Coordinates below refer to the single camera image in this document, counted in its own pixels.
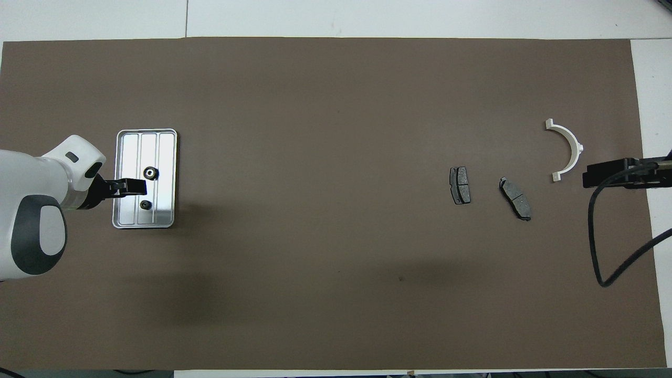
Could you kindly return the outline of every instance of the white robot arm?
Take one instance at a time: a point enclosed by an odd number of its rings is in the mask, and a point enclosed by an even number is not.
[[[56,265],[67,242],[63,211],[146,194],[144,180],[103,180],[98,170],[105,161],[77,135],[41,157],[0,150],[0,280],[36,276]]]

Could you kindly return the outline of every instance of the white plastic arc part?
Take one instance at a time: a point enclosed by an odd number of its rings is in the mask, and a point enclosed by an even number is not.
[[[567,166],[557,172],[553,172],[551,176],[553,177],[553,182],[560,181],[560,175],[569,172],[570,169],[574,168],[579,161],[579,155],[583,152],[583,145],[579,143],[574,134],[568,130],[566,127],[562,127],[559,124],[553,124],[553,118],[546,120],[546,130],[553,130],[560,133],[567,139],[569,142],[569,147],[572,149],[572,156],[569,159]]]

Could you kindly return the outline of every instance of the white tile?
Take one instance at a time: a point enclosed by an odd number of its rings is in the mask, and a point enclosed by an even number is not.
[[[0,0],[0,42],[181,38],[186,15],[187,0]]]
[[[190,0],[188,36],[670,38],[633,0]]]
[[[634,40],[632,62],[637,82],[644,157],[672,149],[672,40]],[[672,188],[648,189],[654,236],[672,227]],[[667,366],[672,366],[672,238],[654,248]]]

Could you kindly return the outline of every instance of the silver rectangular tray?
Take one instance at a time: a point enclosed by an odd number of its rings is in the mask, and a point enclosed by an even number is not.
[[[157,169],[155,180],[144,177],[147,167]],[[175,221],[177,132],[172,128],[121,130],[117,134],[114,175],[147,183],[147,195],[115,198],[112,225],[118,229],[167,228]],[[142,209],[142,201],[151,202]]]

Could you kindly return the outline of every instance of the black wire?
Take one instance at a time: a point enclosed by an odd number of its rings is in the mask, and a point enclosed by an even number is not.
[[[642,257],[643,254],[645,254],[647,251],[649,251],[651,248],[653,248],[655,245],[660,243],[661,241],[667,239],[668,237],[672,236],[672,229],[669,229],[662,234],[654,237],[653,239],[649,240],[646,242],[644,245],[639,247],[630,257],[628,257],[625,261],[623,261],[623,264],[621,264],[615,271],[612,273],[609,278],[606,280],[602,280],[602,274],[599,271],[599,263],[597,262],[597,252],[595,251],[595,230],[593,229],[593,214],[595,212],[595,201],[597,200],[597,196],[599,193],[609,186],[612,182],[623,178],[629,174],[635,174],[638,172],[645,172],[651,169],[657,169],[658,164],[655,162],[650,162],[650,163],[645,163],[642,165],[637,165],[635,167],[631,167],[628,169],[624,169],[616,174],[611,175],[608,177],[606,180],[604,180],[600,185],[597,186],[595,191],[593,192],[593,195],[590,198],[590,202],[588,202],[588,240],[590,243],[590,255],[591,258],[593,259],[593,269],[595,271],[595,277],[597,278],[597,283],[599,283],[600,286],[602,287],[607,287],[614,283],[614,281],[621,275],[623,272],[625,272],[626,269],[632,265],[635,261],[637,261],[638,258]]]
[[[593,372],[590,371],[590,370],[584,370],[583,372],[586,373],[586,374],[588,374],[588,375],[592,375],[592,376],[595,377],[595,378],[611,378],[611,377],[605,377],[605,376],[603,376],[603,375],[597,375],[597,374],[593,373]]]
[[[0,373],[3,373],[4,375],[7,375],[8,377],[11,377],[11,378],[26,378],[23,375],[20,375],[19,373],[15,373],[11,370],[7,370],[7,369],[1,368],[1,367],[0,367]]]
[[[149,373],[150,371],[153,370],[141,370],[141,371],[123,371],[123,370],[114,370],[117,373],[125,374],[125,375],[138,375],[138,374],[145,374]]]

